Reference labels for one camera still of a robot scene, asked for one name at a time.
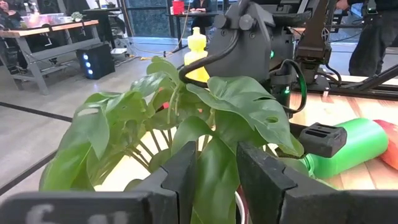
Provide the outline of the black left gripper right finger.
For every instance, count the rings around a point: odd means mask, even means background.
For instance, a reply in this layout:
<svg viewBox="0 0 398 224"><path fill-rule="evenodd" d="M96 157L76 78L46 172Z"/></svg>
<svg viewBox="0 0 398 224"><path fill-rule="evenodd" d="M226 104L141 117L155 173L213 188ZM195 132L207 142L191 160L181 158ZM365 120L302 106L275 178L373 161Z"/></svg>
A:
<svg viewBox="0 0 398 224"><path fill-rule="evenodd" d="M253 224L398 224L398 190L335 190L245 142L236 159Z"/></svg>

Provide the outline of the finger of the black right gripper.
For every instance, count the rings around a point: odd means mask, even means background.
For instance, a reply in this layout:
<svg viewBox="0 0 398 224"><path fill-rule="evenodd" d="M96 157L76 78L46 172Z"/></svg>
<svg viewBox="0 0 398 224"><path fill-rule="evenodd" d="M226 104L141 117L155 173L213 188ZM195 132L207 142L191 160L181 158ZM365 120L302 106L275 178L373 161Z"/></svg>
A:
<svg viewBox="0 0 398 224"><path fill-rule="evenodd" d="M306 154L331 158L346 144L347 137L345 128L315 123L303 129L298 140Z"/></svg>

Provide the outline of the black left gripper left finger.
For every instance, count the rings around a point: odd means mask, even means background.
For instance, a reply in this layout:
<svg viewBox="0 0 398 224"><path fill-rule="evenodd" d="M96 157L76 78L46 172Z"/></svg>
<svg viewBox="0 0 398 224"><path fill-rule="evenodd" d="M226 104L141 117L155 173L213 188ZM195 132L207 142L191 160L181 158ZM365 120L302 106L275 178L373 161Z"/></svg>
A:
<svg viewBox="0 0 398 224"><path fill-rule="evenodd" d="M189 224L196 143L127 192L27 192L0 205L0 224Z"/></svg>

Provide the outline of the green plastic bottle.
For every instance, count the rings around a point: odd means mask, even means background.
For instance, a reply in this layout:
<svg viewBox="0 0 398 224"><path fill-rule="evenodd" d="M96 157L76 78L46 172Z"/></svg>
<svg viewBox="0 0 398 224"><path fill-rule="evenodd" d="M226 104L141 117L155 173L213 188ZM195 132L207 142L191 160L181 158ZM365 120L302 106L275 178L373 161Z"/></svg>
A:
<svg viewBox="0 0 398 224"><path fill-rule="evenodd" d="M309 174L318 179L327 179L358 164L383 154L388 146L388 136L375 121L356 118L335 125L348 133L346 144L331 158L307 154L299 161Z"/></svg>

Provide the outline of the yellow plastic squeeze bottle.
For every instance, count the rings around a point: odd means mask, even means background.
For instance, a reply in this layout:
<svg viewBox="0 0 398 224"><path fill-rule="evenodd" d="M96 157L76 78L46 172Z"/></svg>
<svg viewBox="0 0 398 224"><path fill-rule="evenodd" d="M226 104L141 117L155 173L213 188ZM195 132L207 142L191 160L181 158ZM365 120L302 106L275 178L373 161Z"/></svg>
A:
<svg viewBox="0 0 398 224"><path fill-rule="evenodd" d="M191 63L208 56L206 47L206 36L200 33L199 27L193 28L193 34L187 37L188 48L190 51L184 55L184 65ZM207 82L210 78L204 67L198 68L186 74L186 77L199 82Z"/></svg>

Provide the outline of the artificial green monstera plant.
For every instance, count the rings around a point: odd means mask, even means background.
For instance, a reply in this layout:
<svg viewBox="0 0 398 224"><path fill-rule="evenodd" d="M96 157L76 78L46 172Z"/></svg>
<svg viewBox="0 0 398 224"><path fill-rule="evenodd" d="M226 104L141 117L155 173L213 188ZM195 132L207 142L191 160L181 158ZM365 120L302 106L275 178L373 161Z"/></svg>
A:
<svg viewBox="0 0 398 224"><path fill-rule="evenodd" d="M183 224L234 224L239 142L275 144L296 157L304 151L284 107L255 79L211 77L202 88L182 82L174 65L155 57L128 91L95 93L76 109L39 188L92 191L126 156L154 172L200 138L206 144L197 151Z"/></svg>

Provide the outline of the person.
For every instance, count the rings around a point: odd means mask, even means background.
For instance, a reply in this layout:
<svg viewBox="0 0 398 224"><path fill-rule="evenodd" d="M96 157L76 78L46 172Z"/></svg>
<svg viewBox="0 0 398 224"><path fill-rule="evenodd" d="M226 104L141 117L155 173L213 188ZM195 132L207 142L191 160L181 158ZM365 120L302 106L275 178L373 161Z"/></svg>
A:
<svg viewBox="0 0 398 224"><path fill-rule="evenodd" d="M398 0L375 0L375 3L377 15L364 26L349 60L351 76L380 74L386 49L398 38Z"/></svg>
<svg viewBox="0 0 398 224"><path fill-rule="evenodd" d="M197 12L207 14L213 10L211 0L193 0L190 6L190 12ZM191 34L193 29L198 27L200 34L206 35L206 28L212 25L212 18L210 16L194 17L191 24Z"/></svg>
<svg viewBox="0 0 398 224"><path fill-rule="evenodd" d="M0 30L21 28L21 21L21 15L11 9L6 0L0 0Z"/></svg>

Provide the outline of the red container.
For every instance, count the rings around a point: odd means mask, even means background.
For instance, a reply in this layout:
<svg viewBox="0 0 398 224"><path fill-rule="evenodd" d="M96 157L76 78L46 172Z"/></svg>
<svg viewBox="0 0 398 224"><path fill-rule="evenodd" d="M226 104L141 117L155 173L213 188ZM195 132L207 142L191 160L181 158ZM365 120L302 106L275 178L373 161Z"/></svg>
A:
<svg viewBox="0 0 398 224"><path fill-rule="evenodd" d="M181 15L185 11L184 0L172 0L172 14Z"/></svg>

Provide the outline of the black computer tower with lights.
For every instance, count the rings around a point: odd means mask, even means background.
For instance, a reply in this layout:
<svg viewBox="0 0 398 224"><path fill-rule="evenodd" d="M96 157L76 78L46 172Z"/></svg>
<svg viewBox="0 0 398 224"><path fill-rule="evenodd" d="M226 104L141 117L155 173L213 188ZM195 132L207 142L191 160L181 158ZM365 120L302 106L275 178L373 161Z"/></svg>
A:
<svg viewBox="0 0 398 224"><path fill-rule="evenodd" d="M76 51L76 57L87 79L99 80L115 72L111 48L108 44L97 44L79 49Z"/></svg>

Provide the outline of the wooden top workbench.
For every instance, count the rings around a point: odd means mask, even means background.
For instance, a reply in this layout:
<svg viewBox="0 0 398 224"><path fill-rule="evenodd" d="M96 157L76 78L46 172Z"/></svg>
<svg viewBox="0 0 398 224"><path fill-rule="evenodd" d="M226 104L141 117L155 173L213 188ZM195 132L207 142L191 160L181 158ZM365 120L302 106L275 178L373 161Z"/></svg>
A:
<svg viewBox="0 0 398 224"><path fill-rule="evenodd" d="M26 74L11 74L11 77L19 90L23 90L22 81L27 80L37 84L39 91L43 95L48 95L49 90L44 80L44 76L53 72L57 72L67 67L70 62L64 62L60 65L52 65L46 69L40 69L38 66L39 62L47 62L49 59L59 57L64 54L69 54L86 47L92 47L101 42L96 26L99 24L97 20L72 22L66 24L59 24L56 26L38 27L34 29L19 29L19 30L0 30L0 38L11 38L14 39L28 64L28 73ZM51 32L57 32L64 30L68 32L70 29L82 28L91 29L92 38L81 42L69 42L67 45L55 47L40 52L32 52L26 37L36 34L48 34Z"/></svg>

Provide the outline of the black aluminium table frame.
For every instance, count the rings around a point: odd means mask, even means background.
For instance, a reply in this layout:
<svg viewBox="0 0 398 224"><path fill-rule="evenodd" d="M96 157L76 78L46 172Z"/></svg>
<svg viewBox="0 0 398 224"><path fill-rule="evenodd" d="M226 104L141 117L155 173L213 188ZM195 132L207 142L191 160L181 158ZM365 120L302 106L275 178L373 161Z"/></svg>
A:
<svg viewBox="0 0 398 224"><path fill-rule="evenodd" d="M398 81L398 64L388 68L373 77L363 77L363 80L344 81L343 78L354 78L354 76L333 77L329 74L314 70L311 65L308 70L306 65L302 66L303 74L307 83L309 93L328 93L330 95L341 95L358 98L371 98L377 100L398 101L398 84L387 84L387 81Z"/></svg>

